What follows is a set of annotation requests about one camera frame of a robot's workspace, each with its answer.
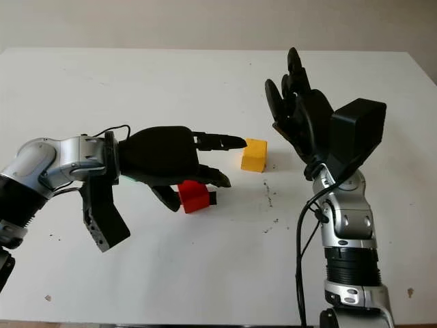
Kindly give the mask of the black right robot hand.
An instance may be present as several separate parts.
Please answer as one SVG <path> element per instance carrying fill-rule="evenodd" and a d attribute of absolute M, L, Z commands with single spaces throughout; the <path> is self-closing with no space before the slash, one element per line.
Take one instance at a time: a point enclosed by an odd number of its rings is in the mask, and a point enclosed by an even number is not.
<path fill-rule="evenodd" d="M 321 91 L 311 88 L 294 47 L 287 54 L 287 69 L 280 88 L 270 79 L 265 82 L 273 127 L 305 164 L 320 163 L 328 152 L 328 123 L 333 109 Z"/>

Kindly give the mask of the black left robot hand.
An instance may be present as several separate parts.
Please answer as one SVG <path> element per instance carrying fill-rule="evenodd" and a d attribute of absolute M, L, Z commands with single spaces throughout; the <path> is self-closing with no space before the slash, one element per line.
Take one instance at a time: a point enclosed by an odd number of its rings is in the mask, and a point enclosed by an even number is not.
<path fill-rule="evenodd" d="M 171 211 L 181 206 L 172 189 L 186 180 L 230 188 L 229 178 L 216 168 L 202 165 L 198 151 L 228 151 L 246 147 L 237 136 L 192 131 L 185 126 L 143 129 L 118 144 L 120 174 L 149 186 Z"/>

